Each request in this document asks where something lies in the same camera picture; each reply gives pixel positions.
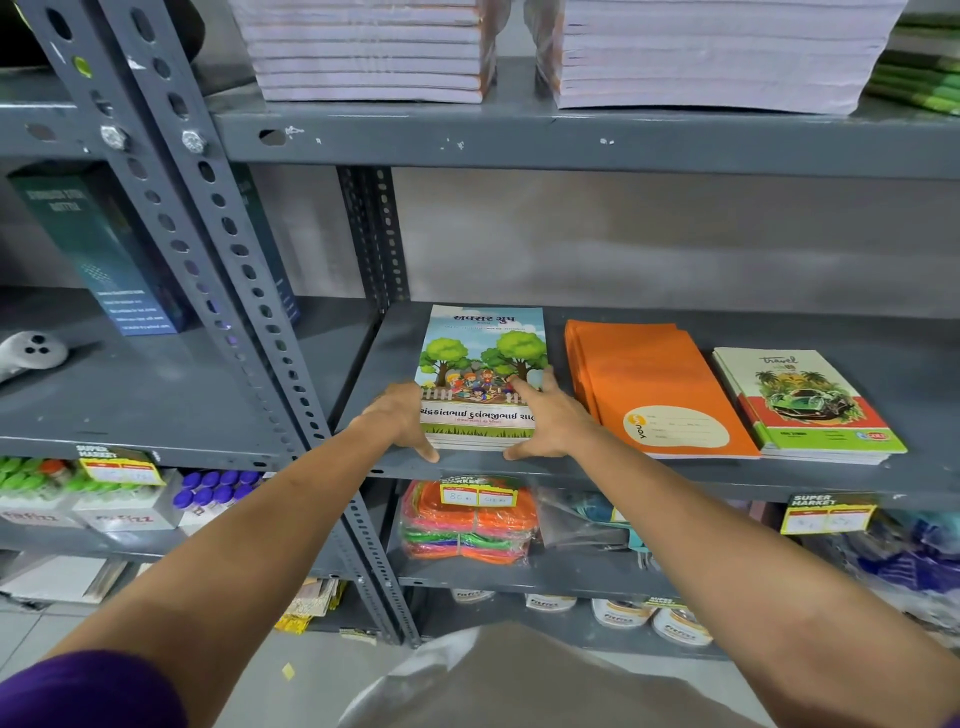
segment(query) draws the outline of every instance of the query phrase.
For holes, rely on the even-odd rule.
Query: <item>small white toy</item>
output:
[[[0,382],[29,369],[53,369],[70,350],[56,336],[43,331],[20,331],[0,342]]]

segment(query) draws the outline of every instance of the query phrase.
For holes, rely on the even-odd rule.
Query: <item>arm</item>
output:
[[[626,516],[778,725],[941,728],[960,661],[869,590],[620,442],[564,394],[512,382],[536,434],[504,452],[572,455]]]
[[[391,445],[439,455],[420,429],[420,388],[393,384],[346,430],[160,560],[47,655],[116,650],[146,659],[190,725],[213,725],[247,662],[290,605],[330,529]]]

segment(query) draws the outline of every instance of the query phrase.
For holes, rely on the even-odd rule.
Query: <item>tree illustration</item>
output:
[[[546,343],[535,333],[507,331],[496,340],[496,347],[484,350],[480,358],[497,374],[516,374],[526,381],[530,370],[546,366]]]
[[[426,375],[436,373],[434,386],[445,387],[447,372],[469,367],[467,354],[467,347],[457,339],[434,339],[420,353],[420,371]]]

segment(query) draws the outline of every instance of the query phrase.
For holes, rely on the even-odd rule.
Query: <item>purple sleeve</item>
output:
[[[71,652],[0,683],[0,726],[186,728],[173,686],[146,660]]]

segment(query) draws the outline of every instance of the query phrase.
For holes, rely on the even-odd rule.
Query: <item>box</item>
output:
[[[73,514],[91,528],[110,531],[158,531],[178,526],[183,512],[174,508],[173,498],[183,478],[179,471],[162,472],[165,487],[142,486],[134,494],[114,491],[102,495],[83,495],[73,507]]]
[[[260,194],[256,191],[256,185],[253,183],[250,167],[246,164],[231,164],[230,169],[233,170],[233,177],[236,179],[237,187],[239,187],[240,194],[243,196],[244,207],[247,209],[247,215],[250,217],[256,239],[260,242],[260,250],[263,251],[263,256],[267,260],[267,267],[274,279],[274,286],[276,286],[276,292],[280,296],[283,310],[286,311],[290,323],[294,324],[300,317],[297,297],[294,296],[293,286],[290,284],[290,279],[287,278],[286,268],[283,267],[283,258],[280,257],[280,249],[276,246],[274,232],[270,229],[267,211],[263,208]]]
[[[107,164],[41,162],[9,179],[123,335],[183,330],[192,308]]]

